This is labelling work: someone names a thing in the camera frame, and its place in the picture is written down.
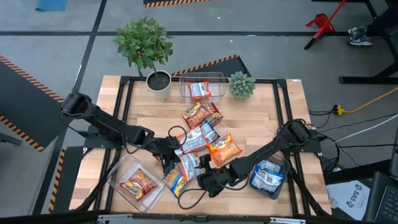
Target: green leafy plant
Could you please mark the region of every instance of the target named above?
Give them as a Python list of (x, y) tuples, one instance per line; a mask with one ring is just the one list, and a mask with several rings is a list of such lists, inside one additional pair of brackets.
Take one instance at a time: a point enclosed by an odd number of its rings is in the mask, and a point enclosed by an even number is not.
[(242, 72), (236, 72), (228, 78), (229, 81), (229, 91), (232, 95), (239, 99), (249, 98), (253, 95), (253, 89), (256, 88), (254, 82), (256, 79), (253, 77), (248, 77), (248, 75)]
[(117, 29), (117, 32), (114, 42), (118, 46), (118, 53), (127, 58), (130, 67), (135, 63), (140, 75), (141, 69), (147, 67), (154, 69), (157, 75), (155, 62), (164, 65), (173, 54), (173, 43), (166, 42), (171, 37), (154, 18), (131, 21), (124, 28)]

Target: white cable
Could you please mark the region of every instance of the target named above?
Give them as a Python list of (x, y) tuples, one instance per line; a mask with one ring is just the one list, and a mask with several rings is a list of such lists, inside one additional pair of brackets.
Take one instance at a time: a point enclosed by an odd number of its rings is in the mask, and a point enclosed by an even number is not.
[(355, 135), (357, 135), (357, 134), (361, 134), (361, 133), (364, 133), (364, 132), (366, 132), (366, 131), (369, 131), (369, 130), (371, 130), (371, 129), (373, 129), (373, 128), (376, 128), (376, 127), (378, 127), (378, 126), (380, 126), (380, 125), (383, 125), (383, 124), (385, 124), (385, 123), (391, 121), (392, 119), (394, 119), (394, 118), (396, 118), (396, 117), (398, 117), (398, 114), (395, 115), (395, 116), (393, 116), (393, 117), (391, 117), (391, 118), (389, 118), (389, 119), (387, 119), (387, 120), (385, 120), (385, 121), (383, 121), (383, 122), (381, 122), (380, 124), (377, 124), (377, 125), (375, 125), (375, 126), (373, 126), (373, 127), (370, 127), (370, 128), (366, 128), (366, 129), (364, 129), (364, 130), (362, 130), (362, 131), (358, 131), (357, 133), (350, 134), (349, 136), (343, 137), (343, 138), (341, 138), (341, 139), (339, 139), (339, 140), (337, 140), (337, 141), (335, 141), (335, 142), (333, 142), (333, 143), (337, 143), (337, 142), (340, 142), (340, 141), (342, 141), (342, 140), (344, 140), (344, 139), (351, 138), (351, 137), (353, 137), (353, 136), (355, 136)]

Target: sneaker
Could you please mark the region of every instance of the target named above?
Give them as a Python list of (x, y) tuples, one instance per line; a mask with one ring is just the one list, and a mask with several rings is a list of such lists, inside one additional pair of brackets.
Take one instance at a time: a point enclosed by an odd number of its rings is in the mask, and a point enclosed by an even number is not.
[(358, 37), (366, 35), (367, 31), (368, 31), (368, 26), (354, 27), (348, 30), (348, 35), (350, 39), (357, 39)]
[(366, 36), (366, 35), (362, 35), (361, 37), (358, 37), (356, 39), (350, 37), (349, 44), (351, 45), (355, 45), (355, 46), (370, 46), (373, 45), (372, 43), (372, 38)]

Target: plant pot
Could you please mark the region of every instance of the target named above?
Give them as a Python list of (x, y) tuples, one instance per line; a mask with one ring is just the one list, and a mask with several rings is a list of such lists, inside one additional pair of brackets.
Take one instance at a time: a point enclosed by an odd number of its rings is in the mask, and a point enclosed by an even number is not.
[(164, 70), (157, 70), (157, 77), (155, 71), (151, 72), (147, 77), (147, 87), (160, 100), (166, 100), (172, 93), (171, 75)]

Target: yellow cable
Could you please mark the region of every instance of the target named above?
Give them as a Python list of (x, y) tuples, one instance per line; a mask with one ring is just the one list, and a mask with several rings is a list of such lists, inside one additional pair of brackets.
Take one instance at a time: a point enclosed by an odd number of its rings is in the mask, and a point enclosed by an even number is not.
[(341, 112), (342, 112), (342, 113), (355, 113), (355, 112), (359, 111), (360, 109), (364, 108), (365, 106), (370, 105), (371, 103), (374, 103), (374, 102), (376, 102), (377, 100), (380, 100), (381, 98), (383, 98), (383, 97), (385, 97), (385, 96), (387, 96), (387, 95), (390, 95), (391, 93), (395, 92), (396, 90), (398, 90), (398, 87), (395, 88), (395, 89), (393, 89), (393, 90), (391, 90), (391, 91), (388, 92), (388, 93), (385, 93), (385, 94), (383, 94), (383, 95), (377, 97), (377, 98), (374, 99), (374, 100), (371, 100), (371, 101), (365, 103), (364, 105), (360, 106), (359, 108), (356, 108), (355, 110), (346, 111), (346, 110), (344, 110), (344, 109), (342, 108), (342, 109), (341, 109)]

